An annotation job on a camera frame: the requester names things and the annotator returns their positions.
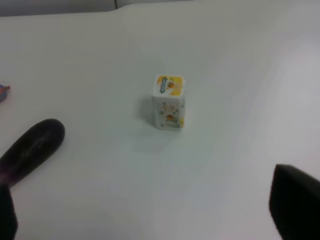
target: white table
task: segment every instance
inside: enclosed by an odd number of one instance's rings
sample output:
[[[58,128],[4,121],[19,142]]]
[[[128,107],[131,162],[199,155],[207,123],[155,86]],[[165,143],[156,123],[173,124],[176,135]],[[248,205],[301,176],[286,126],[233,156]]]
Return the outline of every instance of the white table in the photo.
[[[46,118],[61,148],[12,189],[17,240],[279,240],[275,164],[320,179],[320,3],[215,0],[0,19],[0,152]],[[187,80],[182,132],[150,125]]]

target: white box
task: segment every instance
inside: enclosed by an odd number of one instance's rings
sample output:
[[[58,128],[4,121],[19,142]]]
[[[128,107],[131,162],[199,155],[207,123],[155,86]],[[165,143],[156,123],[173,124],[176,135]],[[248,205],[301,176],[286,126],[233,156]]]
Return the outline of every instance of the white box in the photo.
[[[155,126],[180,130],[185,123],[186,81],[182,76],[159,75],[153,88]]]

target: yellow label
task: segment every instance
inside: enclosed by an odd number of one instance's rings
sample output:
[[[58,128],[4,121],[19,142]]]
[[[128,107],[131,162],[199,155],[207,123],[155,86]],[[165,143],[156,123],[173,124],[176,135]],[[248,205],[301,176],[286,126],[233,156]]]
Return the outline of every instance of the yellow label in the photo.
[[[156,84],[161,87],[164,78],[167,79],[165,83],[165,90],[170,91],[169,95],[180,96],[183,87],[183,78],[180,76],[159,76]]]

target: eggplant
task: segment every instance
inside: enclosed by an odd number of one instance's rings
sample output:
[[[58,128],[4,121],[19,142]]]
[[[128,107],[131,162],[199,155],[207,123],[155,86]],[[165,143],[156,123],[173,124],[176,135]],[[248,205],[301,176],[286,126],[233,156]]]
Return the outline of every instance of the eggplant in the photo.
[[[46,161],[61,145],[65,127],[43,120],[25,132],[0,158],[0,184],[12,187]]]

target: cube-shaped box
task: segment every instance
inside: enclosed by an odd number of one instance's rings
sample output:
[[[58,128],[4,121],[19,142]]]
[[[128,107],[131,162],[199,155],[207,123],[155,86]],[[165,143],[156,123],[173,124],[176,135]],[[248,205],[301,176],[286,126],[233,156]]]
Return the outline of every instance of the cube-shaped box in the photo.
[[[186,81],[182,76],[159,75],[153,88],[155,126],[162,130],[180,130],[185,122]]]

